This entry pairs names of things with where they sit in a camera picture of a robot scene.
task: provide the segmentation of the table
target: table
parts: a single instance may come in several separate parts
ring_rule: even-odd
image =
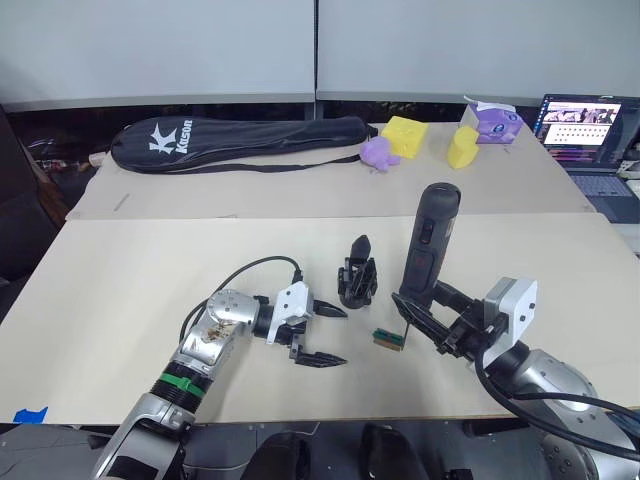
[[[613,228],[624,239],[629,248],[636,254],[640,255],[640,225],[615,223]]]
[[[379,271],[372,305],[347,320],[314,318],[307,336],[310,351],[349,363],[300,367],[284,347],[253,339],[235,374],[227,370],[212,386],[197,420],[504,414],[465,361],[439,355],[417,331],[402,353],[372,342],[378,327],[403,329],[389,295],[401,281],[412,224],[411,217],[68,222],[0,325],[1,378],[11,386],[0,397],[0,422],[48,406],[48,423],[119,423],[160,375],[185,314],[231,271],[289,255],[317,298],[339,304],[337,268],[363,233]],[[290,275],[287,264],[265,264],[231,286],[274,298]],[[460,215],[441,278],[481,298],[503,275],[539,281],[537,317],[523,341],[576,366],[603,398],[640,405],[640,262],[603,216]]]
[[[512,145],[482,145],[472,165],[453,170],[446,152],[456,128],[457,123],[430,124],[417,158],[386,174],[358,162],[277,174],[144,175],[123,170],[108,157],[67,218],[414,215],[424,188],[438,181],[460,187],[462,213],[594,211],[528,127]],[[320,163],[358,150],[356,145],[243,162]]]

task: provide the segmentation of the black handheld device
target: black handheld device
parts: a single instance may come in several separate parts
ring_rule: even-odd
[[[460,190],[450,183],[433,183],[420,197],[400,295],[427,309],[433,302],[440,267],[460,206]]]

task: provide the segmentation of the yellow sponge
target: yellow sponge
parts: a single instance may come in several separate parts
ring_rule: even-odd
[[[391,117],[382,130],[383,137],[391,142],[391,153],[405,158],[415,158],[420,150],[429,125],[402,117]]]
[[[478,132],[473,128],[465,125],[456,130],[449,145],[447,152],[447,160],[453,168],[463,168],[468,166],[480,148],[476,145],[478,140]]]

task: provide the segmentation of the purple box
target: purple box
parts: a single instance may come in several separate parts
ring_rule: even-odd
[[[503,108],[491,108],[491,104],[467,105],[460,126],[469,125],[476,130],[477,144],[512,143],[522,127],[522,118],[516,112]]]

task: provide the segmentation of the cable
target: cable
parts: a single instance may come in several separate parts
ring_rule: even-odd
[[[498,402],[502,407],[504,407],[514,415],[522,418],[523,420],[526,420],[534,427],[544,430],[552,435],[555,435],[556,437],[568,440],[569,442],[575,443],[576,445],[581,445],[583,447],[590,448],[591,450],[596,450],[608,455],[640,462],[640,453],[638,453],[636,450],[622,448],[617,445],[601,442],[600,440],[596,440],[595,438],[586,437],[584,435],[580,435],[579,433],[572,432],[571,430],[567,430],[566,428],[559,427],[545,420],[541,420],[535,415],[530,414],[526,410],[512,403],[509,398],[507,398],[507,396],[505,396],[493,385],[493,382],[489,379],[489,377],[487,377],[484,371],[483,357],[487,348],[488,344],[482,347],[476,355],[474,361],[476,375],[478,376],[478,380],[480,381],[484,389],[489,395],[491,395],[491,398]]]
[[[313,437],[318,431],[318,427],[320,426],[320,422],[316,422],[316,426],[313,427],[313,430],[310,432],[300,432],[298,430],[283,430],[282,433],[297,433],[299,435],[306,435],[308,437]]]
[[[607,402],[606,400],[601,400],[595,397],[588,397],[586,395],[575,395],[572,393],[562,393],[562,392],[540,392],[540,393],[522,393],[515,394],[511,396],[514,400],[565,400],[567,402],[576,402],[576,403],[584,403],[587,405],[594,405],[596,407],[605,408],[607,410],[611,410],[612,412],[616,412],[625,417],[631,418],[636,422],[640,422],[640,415],[625,408],[617,403]]]
[[[246,462],[241,463],[240,465],[234,465],[233,467],[200,467],[198,465],[189,465],[187,463],[183,463],[182,466],[193,468],[194,470],[206,470],[209,472],[231,472],[233,470],[240,470],[241,468],[246,467],[247,465],[249,465],[250,461],[251,460],[249,459]]]
[[[302,270],[300,270],[300,265],[298,265],[298,262],[296,262],[293,258],[290,257],[285,257],[284,255],[273,255],[271,257],[264,257],[264,258],[259,258],[258,260],[254,260],[251,263],[247,263],[246,265],[240,267],[238,270],[236,270],[235,272],[233,272],[231,275],[229,275],[220,285],[218,285],[218,288],[216,288],[211,295],[213,295],[216,292],[219,292],[220,290],[222,290],[224,287],[226,287],[229,283],[231,283],[231,281],[236,278],[238,275],[240,275],[242,272],[244,272],[245,270],[250,269],[251,267],[255,267],[256,265],[259,265],[261,263],[266,263],[266,262],[271,262],[274,260],[282,260],[284,262],[289,262],[291,265],[293,265],[293,268],[295,269],[293,272],[293,279],[291,280],[291,283],[295,283],[298,282],[300,280],[302,280]],[[191,310],[189,312],[189,314],[187,315],[187,317],[184,319],[184,321],[182,322],[182,327],[180,328],[180,337],[179,337],[179,341],[181,342],[182,340],[184,340],[184,336],[187,333],[187,326],[189,325],[189,322],[191,321],[192,317],[194,316],[194,314],[197,313],[197,315],[195,316],[195,320],[193,325],[195,325],[196,323],[198,323],[198,318],[200,318],[200,316],[202,315],[202,313],[204,312],[204,309],[207,306],[207,300],[208,299],[204,299],[203,301],[201,301],[198,305],[196,305],[193,310]]]
[[[196,318],[198,318],[200,315],[202,315],[202,313],[204,312],[204,309],[206,307],[207,307],[207,301],[203,300],[198,305],[193,307],[193,310],[191,310],[187,314],[187,317],[182,322],[182,327],[180,327],[180,337],[179,337],[180,341],[182,341],[184,339],[184,336],[187,333],[187,325],[189,325],[189,321],[191,320],[193,315],[197,313]]]

